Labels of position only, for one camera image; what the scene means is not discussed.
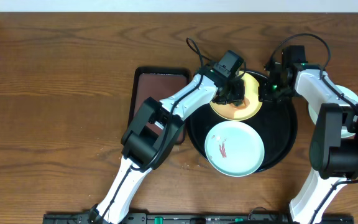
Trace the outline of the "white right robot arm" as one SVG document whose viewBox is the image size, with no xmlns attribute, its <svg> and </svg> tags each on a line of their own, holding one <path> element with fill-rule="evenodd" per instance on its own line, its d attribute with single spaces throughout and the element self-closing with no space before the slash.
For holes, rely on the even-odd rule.
<svg viewBox="0 0 358 224">
<path fill-rule="evenodd" d="M 299 95 L 318 115 L 310 143 L 311 171 L 290 202 L 290 215 L 296 223 L 319 223 L 335 195 L 345 185 L 358 184 L 358 103 L 317 64 L 269 62 L 264 69 L 268 82 L 260 87 L 261 100 Z"/>
</svg>

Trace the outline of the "green and orange sponge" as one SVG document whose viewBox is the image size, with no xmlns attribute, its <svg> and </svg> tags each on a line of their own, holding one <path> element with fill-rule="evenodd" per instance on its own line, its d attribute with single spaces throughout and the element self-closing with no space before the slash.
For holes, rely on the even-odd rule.
<svg viewBox="0 0 358 224">
<path fill-rule="evenodd" d="M 235 110 L 244 110 L 249 106 L 249 104 L 250 101 L 247 98 L 244 98 L 241 102 L 237 101 L 231 103 L 231 107 L 233 107 Z"/>
</svg>

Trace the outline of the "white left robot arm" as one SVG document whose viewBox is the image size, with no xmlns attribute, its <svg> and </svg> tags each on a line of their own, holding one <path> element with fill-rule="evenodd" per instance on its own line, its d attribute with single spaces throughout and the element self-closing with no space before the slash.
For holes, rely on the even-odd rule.
<svg viewBox="0 0 358 224">
<path fill-rule="evenodd" d="M 156 101 L 147 98 L 125 131 L 121 165 L 105 198 L 89 212 L 89 223 L 120 223 L 145 176 L 170 154 L 187 117 L 214 100 L 242 101 L 241 75 L 228 76 L 215 69 L 201 69 L 176 94 Z"/>
</svg>

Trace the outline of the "yellow plate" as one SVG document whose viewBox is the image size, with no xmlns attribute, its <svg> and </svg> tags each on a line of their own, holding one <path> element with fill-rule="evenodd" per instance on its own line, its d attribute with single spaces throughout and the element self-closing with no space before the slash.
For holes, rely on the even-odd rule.
<svg viewBox="0 0 358 224">
<path fill-rule="evenodd" d="M 211 102 L 210 105 L 214 112 L 220 117 L 234 120 L 243 121 L 249 119 L 257 114 L 262 107 L 262 102 L 259 101 L 259 82 L 249 73 L 244 71 L 239 72 L 243 75 L 245 95 L 242 104 L 236 106 L 235 104 L 219 105 Z"/>
</svg>

